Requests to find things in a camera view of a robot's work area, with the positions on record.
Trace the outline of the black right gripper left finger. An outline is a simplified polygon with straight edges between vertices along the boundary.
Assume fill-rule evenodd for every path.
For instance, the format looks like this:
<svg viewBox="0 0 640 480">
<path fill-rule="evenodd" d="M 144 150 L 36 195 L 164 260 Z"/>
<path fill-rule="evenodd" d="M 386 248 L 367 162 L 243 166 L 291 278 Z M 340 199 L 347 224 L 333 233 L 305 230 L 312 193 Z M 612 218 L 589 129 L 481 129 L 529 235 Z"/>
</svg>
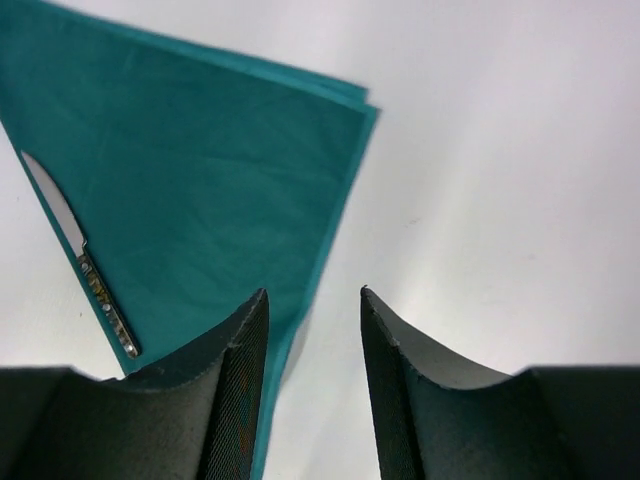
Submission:
<svg viewBox="0 0 640 480">
<path fill-rule="evenodd" d="M 123 379 L 1 372 L 5 479 L 247 479 L 269 331 L 256 291 L 232 315 Z"/>
</svg>

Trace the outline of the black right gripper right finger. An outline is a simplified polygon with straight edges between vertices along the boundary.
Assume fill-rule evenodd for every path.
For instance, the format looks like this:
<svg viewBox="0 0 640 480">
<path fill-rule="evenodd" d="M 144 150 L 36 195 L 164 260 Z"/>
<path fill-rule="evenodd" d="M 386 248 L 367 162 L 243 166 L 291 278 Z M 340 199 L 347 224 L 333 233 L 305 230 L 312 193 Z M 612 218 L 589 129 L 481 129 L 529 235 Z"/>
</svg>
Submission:
<svg viewBox="0 0 640 480">
<path fill-rule="evenodd" d="M 635 479 L 639 370 L 508 375 L 435 341 L 371 289 L 361 337 L 385 479 Z"/>
</svg>

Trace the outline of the knife with black handle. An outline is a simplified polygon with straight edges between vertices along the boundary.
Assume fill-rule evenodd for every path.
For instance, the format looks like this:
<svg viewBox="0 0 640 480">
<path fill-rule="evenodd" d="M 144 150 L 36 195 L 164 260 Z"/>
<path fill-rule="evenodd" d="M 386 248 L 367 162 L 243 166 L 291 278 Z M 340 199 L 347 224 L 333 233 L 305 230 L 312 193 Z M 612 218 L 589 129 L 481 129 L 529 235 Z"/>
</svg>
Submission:
<svg viewBox="0 0 640 480">
<path fill-rule="evenodd" d="M 71 247 L 84 281 L 99 303 L 101 311 L 111 325 L 119 344 L 129 358 L 135 359 L 139 357 L 142 353 L 141 347 L 138 345 L 134 334 L 96 267 L 87 248 L 87 241 L 82 228 L 76 220 L 74 212 L 67 203 L 64 194 L 36 159 L 25 151 L 21 152 L 21 156 L 25 160 L 26 166 L 43 194 L 47 206 L 53 213 L 67 243 Z"/>
</svg>

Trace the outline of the teal cloth napkin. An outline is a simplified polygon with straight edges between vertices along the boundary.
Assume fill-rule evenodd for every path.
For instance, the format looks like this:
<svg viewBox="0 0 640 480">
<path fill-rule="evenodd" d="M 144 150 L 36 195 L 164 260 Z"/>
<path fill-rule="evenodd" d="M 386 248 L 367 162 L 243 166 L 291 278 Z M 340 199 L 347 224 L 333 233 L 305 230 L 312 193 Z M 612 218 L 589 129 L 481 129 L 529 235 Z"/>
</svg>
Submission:
<svg viewBox="0 0 640 480">
<path fill-rule="evenodd" d="M 135 372 L 270 297 L 264 471 L 295 334 L 375 125 L 362 86 L 45 1 L 1 5 L 1 122 L 64 194 L 141 347 Z"/>
</svg>

